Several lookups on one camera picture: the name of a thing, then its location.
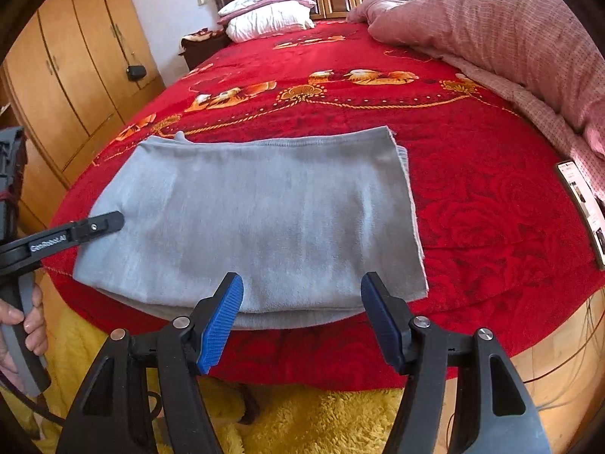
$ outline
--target silver bolt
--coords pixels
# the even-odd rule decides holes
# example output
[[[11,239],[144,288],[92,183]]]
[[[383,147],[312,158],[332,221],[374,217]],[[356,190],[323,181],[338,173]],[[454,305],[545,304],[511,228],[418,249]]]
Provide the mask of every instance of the silver bolt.
[[[431,326],[431,320],[428,317],[416,316],[414,318],[414,324],[417,327],[429,327]]]
[[[126,331],[119,327],[111,332],[110,338],[114,341],[120,341],[124,336],[126,336]]]
[[[489,341],[490,339],[494,338],[494,333],[492,333],[486,327],[482,327],[479,331],[477,331],[477,335],[479,335],[479,338],[484,339],[485,341]]]
[[[191,321],[189,320],[188,317],[185,316],[181,316],[181,317],[177,317],[173,322],[172,325],[176,328],[176,329],[184,329],[187,326],[189,326],[189,323]]]

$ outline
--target red blanket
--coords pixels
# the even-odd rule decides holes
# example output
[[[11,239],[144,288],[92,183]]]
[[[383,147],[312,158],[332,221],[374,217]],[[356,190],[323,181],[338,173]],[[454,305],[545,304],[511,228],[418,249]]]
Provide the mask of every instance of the red blanket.
[[[605,284],[554,173],[559,156],[527,121],[458,70],[375,42],[361,24],[234,45],[147,105],[74,184],[54,224],[84,218],[138,142],[331,135],[387,124],[408,149],[430,292],[412,303],[450,330],[494,330],[516,354]],[[203,222],[199,225],[203,234]],[[67,304],[109,332],[164,324],[71,278],[76,251],[45,261]],[[212,374],[326,389],[400,387],[365,315],[306,329],[232,332]]]

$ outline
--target fluffy yellow carpet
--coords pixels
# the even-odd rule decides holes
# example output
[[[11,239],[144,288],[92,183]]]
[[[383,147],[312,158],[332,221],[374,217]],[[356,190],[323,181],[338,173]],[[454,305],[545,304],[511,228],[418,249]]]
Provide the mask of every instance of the fluffy yellow carpet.
[[[45,393],[50,410],[65,417],[78,387],[107,335],[75,314],[63,302],[48,316],[51,348],[47,354],[53,383]],[[157,375],[148,375],[158,392]],[[304,386],[257,386],[252,393],[261,413],[251,426],[237,421],[244,414],[238,388],[204,377],[200,391],[225,454],[378,454],[394,422],[400,390],[361,393],[328,392]],[[19,421],[29,432],[37,428],[29,411],[4,393]],[[42,422],[37,445],[54,453],[60,429]],[[154,431],[160,454],[164,445],[158,422]]]

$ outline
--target folded gray cloth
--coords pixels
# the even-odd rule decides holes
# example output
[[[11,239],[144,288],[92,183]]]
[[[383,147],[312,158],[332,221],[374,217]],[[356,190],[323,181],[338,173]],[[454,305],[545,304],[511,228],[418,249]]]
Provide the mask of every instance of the folded gray cloth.
[[[386,126],[249,143],[141,142],[93,206],[121,231],[82,246],[74,279],[149,314],[189,314],[238,272],[237,329],[330,323],[363,311],[377,271],[427,295],[407,158]]]

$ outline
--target blue gripper pad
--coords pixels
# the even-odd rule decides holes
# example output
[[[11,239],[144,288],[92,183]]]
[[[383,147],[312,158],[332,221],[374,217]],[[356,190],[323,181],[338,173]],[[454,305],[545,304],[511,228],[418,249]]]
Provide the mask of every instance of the blue gripper pad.
[[[405,365],[401,333],[368,274],[361,279],[361,302],[364,304],[365,312],[370,319],[385,362],[391,365],[395,371],[400,372]]]
[[[243,299],[244,282],[236,275],[202,334],[202,347],[197,361],[200,372],[207,374],[211,367],[219,363]]]

